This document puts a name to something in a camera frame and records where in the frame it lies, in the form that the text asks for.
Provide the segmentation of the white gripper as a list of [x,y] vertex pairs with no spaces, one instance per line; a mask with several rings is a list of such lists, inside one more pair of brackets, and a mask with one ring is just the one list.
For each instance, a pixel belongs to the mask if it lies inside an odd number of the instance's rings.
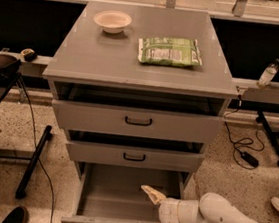
[[160,204],[158,213],[161,223],[207,223],[200,213],[199,202],[196,200],[179,200],[166,198],[151,186],[142,185],[154,205]]

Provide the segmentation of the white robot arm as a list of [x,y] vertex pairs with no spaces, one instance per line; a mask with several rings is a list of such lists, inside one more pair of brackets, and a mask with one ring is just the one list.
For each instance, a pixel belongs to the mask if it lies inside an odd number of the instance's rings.
[[141,188],[153,204],[159,206],[158,223],[258,223],[213,192],[196,201],[166,197],[151,186],[142,185]]

